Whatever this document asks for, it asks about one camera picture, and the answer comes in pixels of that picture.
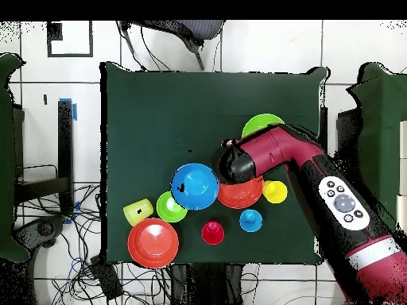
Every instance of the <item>small red cup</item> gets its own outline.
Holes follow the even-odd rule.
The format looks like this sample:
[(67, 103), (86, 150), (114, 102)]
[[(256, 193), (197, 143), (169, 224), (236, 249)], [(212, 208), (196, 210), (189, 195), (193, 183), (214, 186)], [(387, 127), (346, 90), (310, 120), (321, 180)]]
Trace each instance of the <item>small red cup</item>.
[(224, 237), (225, 231), (217, 221), (211, 220), (202, 228), (202, 239), (209, 245), (218, 245)]

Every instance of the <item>blue bowl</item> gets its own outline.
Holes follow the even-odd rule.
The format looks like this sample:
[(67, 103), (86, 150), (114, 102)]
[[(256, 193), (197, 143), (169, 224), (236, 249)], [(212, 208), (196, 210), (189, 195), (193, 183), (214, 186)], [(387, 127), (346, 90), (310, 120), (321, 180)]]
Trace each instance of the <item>blue bowl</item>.
[(219, 182), (215, 173), (202, 164), (186, 164), (171, 179), (171, 194), (187, 210), (202, 210), (217, 198)]
[(256, 210), (245, 210), (240, 215), (240, 226), (249, 233), (258, 231), (263, 224), (263, 218)]

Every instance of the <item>white tiled floor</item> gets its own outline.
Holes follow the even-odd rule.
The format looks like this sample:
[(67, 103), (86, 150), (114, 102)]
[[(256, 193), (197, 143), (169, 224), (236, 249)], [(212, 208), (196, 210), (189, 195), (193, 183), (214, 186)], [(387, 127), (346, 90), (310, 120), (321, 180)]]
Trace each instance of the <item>white tiled floor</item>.
[[(93, 57), (48, 58), (44, 22), (22, 22), (21, 26), (19, 23), (0, 23), (0, 52), (15, 52), (26, 62), (21, 72), (18, 70), (12, 75), (10, 83), (15, 102), (21, 103), (25, 109), (25, 166), (57, 163), (57, 100), (71, 98), (77, 104), (78, 111), (77, 121), (74, 121), (76, 188), (89, 183), (97, 184), (100, 180), (99, 62), (109, 60), (130, 70), (139, 69), (126, 42), (118, 35), (114, 21), (93, 21), (92, 24)], [(82, 47), (73, 45), (72, 37), (85, 41), (88, 37), (87, 26), (87, 22), (76, 25), (63, 23), (65, 41), (55, 41), (52, 46), (59, 52), (82, 52), (81, 48), (85, 48), (86, 43), (83, 42)], [(200, 71), (195, 56), (185, 48), (180, 39), (152, 29), (143, 29), (143, 33), (150, 50), (171, 70)], [(130, 38), (139, 61), (147, 68), (156, 70), (156, 65), (142, 43), (139, 27), (130, 30)], [(304, 73), (321, 65), (330, 68), (325, 105), (329, 109), (328, 151), (332, 155), (336, 147), (337, 114), (356, 106), (346, 88), (355, 83), (359, 67), (367, 61), (379, 61), (391, 71), (402, 71), (407, 67), (406, 39), (407, 28), (405, 25), (397, 26), (397, 21), (227, 21), (223, 30), (223, 71)], [(205, 42), (201, 56), (206, 71), (212, 71), (215, 48), (219, 41), (220, 36), (217, 36), (213, 41)], [(216, 71), (219, 71), (220, 47), (216, 53)], [(44, 95), (47, 95), (47, 105), (44, 103)], [(51, 168), (26, 171), (25, 178), (28, 180), (51, 178), (54, 174)], [(78, 191), (76, 200), (83, 193), (84, 191)], [(82, 208), (97, 210), (94, 198), (90, 198)], [(25, 207), (24, 214), (39, 215), (39, 211)], [(77, 221), (84, 224), (86, 219), (78, 217)], [(17, 224), (22, 224), (21, 217)], [(100, 223), (92, 223), (91, 230), (99, 232)], [(73, 225), (64, 225), (63, 234), (70, 244), (71, 254), (78, 257), (78, 234)], [(99, 252), (100, 234), (87, 233), (86, 241), (90, 256)], [(62, 285), (68, 277), (71, 265), (67, 242), (61, 236), (51, 249), (40, 250), (35, 268), (39, 305), (51, 305), (56, 289), (50, 279), (57, 278), (57, 282)], [(127, 264), (117, 267), (126, 291), (150, 293), (151, 276), (146, 274), (145, 279), (140, 282), (130, 282), (134, 276)], [(135, 276), (145, 272), (145, 269), (132, 264), (130, 270)], [(245, 305), (343, 303), (342, 292), (326, 264), (248, 264), (243, 272), (251, 272), (259, 278), (258, 287), (249, 292), (254, 289), (256, 281), (251, 274), (243, 277)], [(156, 280), (153, 281), (153, 291), (158, 288)], [(118, 304), (123, 305), (127, 298), (124, 295), (118, 299)], [(151, 303), (151, 297), (146, 297), (145, 300)], [(156, 301), (164, 302), (159, 296)], [(98, 301), (97, 305), (106, 305), (105, 299)], [(129, 298), (126, 305), (142, 304)]]

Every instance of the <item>white button panel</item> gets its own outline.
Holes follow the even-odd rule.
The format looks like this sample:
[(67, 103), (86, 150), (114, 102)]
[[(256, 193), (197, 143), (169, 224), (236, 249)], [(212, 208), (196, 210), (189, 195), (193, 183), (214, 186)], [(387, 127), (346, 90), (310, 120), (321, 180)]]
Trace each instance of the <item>white button panel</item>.
[(326, 176), (319, 185), (325, 204), (340, 225), (347, 230), (362, 230), (369, 225), (370, 217), (349, 187), (336, 176)]

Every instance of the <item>chair leg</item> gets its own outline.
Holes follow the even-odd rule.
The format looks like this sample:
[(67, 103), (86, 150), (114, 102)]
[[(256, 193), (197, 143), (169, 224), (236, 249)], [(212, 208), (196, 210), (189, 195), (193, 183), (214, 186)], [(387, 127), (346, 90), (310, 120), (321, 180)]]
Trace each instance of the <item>chair leg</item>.
[(200, 70), (205, 71), (204, 63), (202, 62), (202, 59), (200, 58), (200, 52), (195, 53), (196, 59), (198, 60), (198, 63), (200, 64)]

